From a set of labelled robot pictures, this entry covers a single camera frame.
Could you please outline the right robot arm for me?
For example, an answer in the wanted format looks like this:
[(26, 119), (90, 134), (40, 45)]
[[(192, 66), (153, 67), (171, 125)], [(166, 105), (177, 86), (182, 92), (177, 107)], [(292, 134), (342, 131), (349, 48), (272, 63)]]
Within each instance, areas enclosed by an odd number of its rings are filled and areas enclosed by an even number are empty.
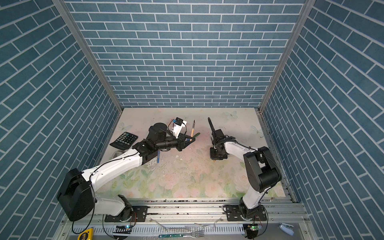
[(248, 147), (234, 137), (224, 135), (222, 130), (212, 130), (212, 144), (212, 160), (224, 160), (229, 155), (243, 160), (250, 187), (241, 198), (239, 208), (243, 218), (254, 217), (262, 209), (261, 200), (264, 195), (282, 179), (271, 151), (267, 147)]

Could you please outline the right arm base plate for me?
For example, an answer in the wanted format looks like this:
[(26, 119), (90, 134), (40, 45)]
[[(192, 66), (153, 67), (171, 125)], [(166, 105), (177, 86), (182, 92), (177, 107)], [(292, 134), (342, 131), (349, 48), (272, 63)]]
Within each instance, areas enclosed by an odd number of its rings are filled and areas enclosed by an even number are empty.
[(265, 208), (260, 205), (248, 209), (245, 205), (223, 205), (222, 209), (229, 222), (239, 221), (266, 221), (268, 219)]

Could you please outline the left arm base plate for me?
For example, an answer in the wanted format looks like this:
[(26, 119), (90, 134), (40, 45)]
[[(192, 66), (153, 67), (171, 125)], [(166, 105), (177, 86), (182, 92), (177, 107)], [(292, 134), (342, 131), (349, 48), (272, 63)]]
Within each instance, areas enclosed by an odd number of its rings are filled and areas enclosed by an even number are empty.
[(125, 207), (117, 216), (106, 215), (104, 221), (107, 223), (144, 222), (147, 217), (148, 208), (148, 206)]

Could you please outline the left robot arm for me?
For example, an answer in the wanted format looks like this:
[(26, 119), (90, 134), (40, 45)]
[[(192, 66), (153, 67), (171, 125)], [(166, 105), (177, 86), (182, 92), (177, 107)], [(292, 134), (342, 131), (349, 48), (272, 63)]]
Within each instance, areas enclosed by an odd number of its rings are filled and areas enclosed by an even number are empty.
[(177, 136), (167, 125), (156, 123), (149, 128), (145, 139), (133, 145), (122, 155), (83, 171), (74, 168), (67, 172), (58, 191), (57, 199), (71, 222), (81, 220), (88, 214), (110, 215), (118, 221), (132, 219), (133, 207), (123, 195), (104, 199), (96, 191), (121, 174), (140, 167), (158, 156), (160, 150), (177, 149), (179, 152), (196, 139), (186, 134)]

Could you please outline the tan pen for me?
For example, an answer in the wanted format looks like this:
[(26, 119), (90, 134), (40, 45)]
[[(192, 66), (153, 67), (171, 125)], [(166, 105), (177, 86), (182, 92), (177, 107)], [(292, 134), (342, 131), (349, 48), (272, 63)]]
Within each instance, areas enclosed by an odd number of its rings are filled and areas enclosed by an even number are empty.
[(191, 137), (194, 136), (194, 131), (195, 131), (195, 120), (193, 121), (193, 124), (192, 124)]

